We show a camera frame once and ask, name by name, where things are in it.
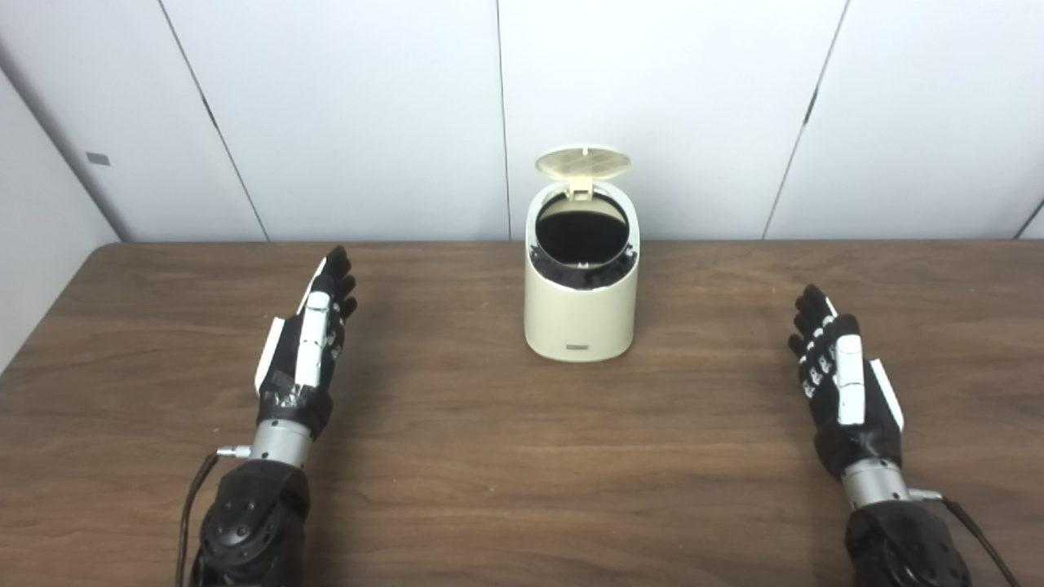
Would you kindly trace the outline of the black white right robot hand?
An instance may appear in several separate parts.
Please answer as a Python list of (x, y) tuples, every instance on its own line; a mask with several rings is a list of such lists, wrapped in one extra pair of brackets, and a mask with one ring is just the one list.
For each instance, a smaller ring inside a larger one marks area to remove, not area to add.
[(904, 417), (883, 363), (865, 357), (858, 319), (836, 311), (813, 284), (794, 299), (794, 310), (788, 346), (812, 413), (820, 463), (833, 479), (869, 457), (901, 465)]

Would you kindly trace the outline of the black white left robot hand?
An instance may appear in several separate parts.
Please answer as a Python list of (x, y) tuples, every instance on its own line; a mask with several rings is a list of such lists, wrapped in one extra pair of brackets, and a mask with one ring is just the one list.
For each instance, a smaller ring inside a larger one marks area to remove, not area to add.
[(334, 406), (330, 394), (345, 346), (346, 323), (358, 303), (347, 250), (329, 251), (311, 278), (293, 316), (276, 316), (262, 351), (254, 388), (257, 421), (302, 425), (321, 438)]

